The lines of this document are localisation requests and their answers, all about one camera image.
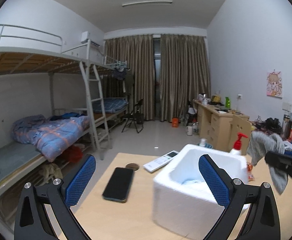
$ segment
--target wall picture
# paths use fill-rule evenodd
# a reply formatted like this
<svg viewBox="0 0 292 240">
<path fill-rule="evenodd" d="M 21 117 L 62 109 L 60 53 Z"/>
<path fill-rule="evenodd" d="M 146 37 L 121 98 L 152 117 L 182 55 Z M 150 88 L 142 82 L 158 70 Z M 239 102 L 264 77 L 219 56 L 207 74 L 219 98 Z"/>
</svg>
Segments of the wall picture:
<svg viewBox="0 0 292 240">
<path fill-rule="evenodd" d="M 273 71 L 267 73 L 267 89 L 266 95 L 282 98 L 282 73 L 281 71 Z"/>
</svg>

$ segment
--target electrical socket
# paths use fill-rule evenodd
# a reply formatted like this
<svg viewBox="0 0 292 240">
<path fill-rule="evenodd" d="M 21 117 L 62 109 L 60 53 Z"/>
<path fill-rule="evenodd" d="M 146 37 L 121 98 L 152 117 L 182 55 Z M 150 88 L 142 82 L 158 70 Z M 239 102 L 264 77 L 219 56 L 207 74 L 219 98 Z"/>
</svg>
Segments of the electrical socket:
<svg viewBox="0 0 292 240">
<path fill-rule="evenodd" d="M 287 103 L 287 102 L 283 102 L 282 109 L 285 111 L 291 112 L 292 111 L 292 104 Z"/>
</svg>

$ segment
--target metal screw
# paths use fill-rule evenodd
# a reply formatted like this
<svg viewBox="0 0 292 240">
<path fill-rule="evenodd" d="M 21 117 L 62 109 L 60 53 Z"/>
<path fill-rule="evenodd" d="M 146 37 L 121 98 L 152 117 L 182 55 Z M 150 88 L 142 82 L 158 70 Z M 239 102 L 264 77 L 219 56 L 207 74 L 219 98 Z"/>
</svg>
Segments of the metal screw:
<svg viewBox="0 0 292 240">
<path fill-rule="evenodd" d="M 233 182 L 235 183 L 235 185 L 242 184 L 242 181 L 240 179 L 234 179 Z"/>
<path fill-rule="evenodd" d="M 60 184 L 61 182 L 62 182 L 61 179 L 54 179 L 54 180 L 53 180 L 53 184 L 54 184 L 54 185 L 58 185 L 58 184 Z"/>
<path fill-rule="evenodd" d="M 270 184 L 268 182 L 264 182 L 263 185 L 265 188 L 270 188 Z"/>
<path fill-rule="evenodd" d="M 31 183 L 30 183 L 30 182 L 27 182 L 27 183 L 25 184 L 24 188 L 30 188 L 30 186 L 31 186 Z"/>
</svg>

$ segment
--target tiled floor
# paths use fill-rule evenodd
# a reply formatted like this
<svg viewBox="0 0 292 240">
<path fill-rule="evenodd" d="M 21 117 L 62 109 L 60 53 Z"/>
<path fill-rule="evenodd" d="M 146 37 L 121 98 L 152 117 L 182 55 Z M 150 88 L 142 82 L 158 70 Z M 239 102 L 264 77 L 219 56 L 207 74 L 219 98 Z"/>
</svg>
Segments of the tiled floor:
<svg viewBox="0 0 292 240">
<path fill-rule="evenodd" d="M 86 153 L 90 153 L 96 158 L 96 171 L 89 181 L 78 204 L 71 207 L 73 212 L 75 212 L 80 207 L 87 194 L 89 194 L 89 192 L 93 189 L 94 185 L 116 157 L 117 153 L 122 152 L 140 155 L 162 156 L 172 150 L 180 151 L 186 144 L 197 144 L 200 142 L 198 135 L 188 136 L 186 135 L 184 126 L 173 128 L 172 124 L 169 122 L 145 122 L 144 129 L 139 134 L 133 128 L 126 128 L 122 133 L 122 128 L 123 125 L 120 125 L 112 130 L 111 142 L 113 148 L 104 152 L 104 160 L 100 160 L 98 153 L 89 152 L 89 150 L 87 150 Z M 46 207 L 56 234 L 59 235 L 61 231 L 59 226 L 56 226 L 57 221 L 55 221 L 53 212 L 50 206 Z"/>
</svg>

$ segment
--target smartphone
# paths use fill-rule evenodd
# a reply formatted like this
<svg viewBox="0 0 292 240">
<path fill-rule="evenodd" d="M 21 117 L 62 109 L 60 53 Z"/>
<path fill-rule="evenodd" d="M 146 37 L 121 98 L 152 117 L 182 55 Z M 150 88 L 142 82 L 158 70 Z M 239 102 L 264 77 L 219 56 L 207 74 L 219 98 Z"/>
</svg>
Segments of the smartphone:
<svg viewBox="0 0 292 240">
<path fill-rule="evenodd" d="M 134 171 L 128 168 L 115 168 L 108 184 L 102 194 L 106 200 L 125 203 L 130 186 L 133 181 Z"/>
</svg>

